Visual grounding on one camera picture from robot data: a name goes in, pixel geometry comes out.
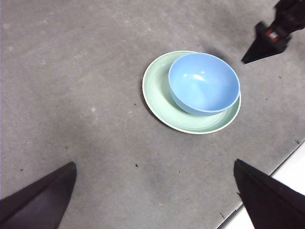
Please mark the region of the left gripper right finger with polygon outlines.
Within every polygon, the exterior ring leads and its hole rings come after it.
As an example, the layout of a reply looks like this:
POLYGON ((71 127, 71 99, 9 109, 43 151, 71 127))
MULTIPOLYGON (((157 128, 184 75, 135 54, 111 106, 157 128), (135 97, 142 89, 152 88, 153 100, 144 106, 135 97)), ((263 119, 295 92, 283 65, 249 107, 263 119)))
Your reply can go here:
POLYGON ((256 229, 303 229, 305 196, 237 159, 234 178, 243 205, 256 229))

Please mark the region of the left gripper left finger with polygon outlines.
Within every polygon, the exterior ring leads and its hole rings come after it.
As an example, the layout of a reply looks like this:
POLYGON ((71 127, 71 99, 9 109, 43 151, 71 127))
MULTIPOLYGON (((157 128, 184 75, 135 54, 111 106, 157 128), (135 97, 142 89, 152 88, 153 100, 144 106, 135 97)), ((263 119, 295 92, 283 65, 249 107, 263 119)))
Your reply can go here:
POLYGON ((57 229, 77 178, 74 162, 0 200, 2 229, 57 229))

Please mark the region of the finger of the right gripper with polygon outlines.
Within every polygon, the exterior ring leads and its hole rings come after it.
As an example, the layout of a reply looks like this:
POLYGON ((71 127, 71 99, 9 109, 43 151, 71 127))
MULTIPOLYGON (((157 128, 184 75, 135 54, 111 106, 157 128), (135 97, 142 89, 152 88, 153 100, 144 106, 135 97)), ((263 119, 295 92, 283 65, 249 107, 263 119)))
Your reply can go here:
POLYGON ((273 30, 263 22, 256 24, 255 40, 242 58, 244 64, 283 53, 291 36, 281 29, 273 30))

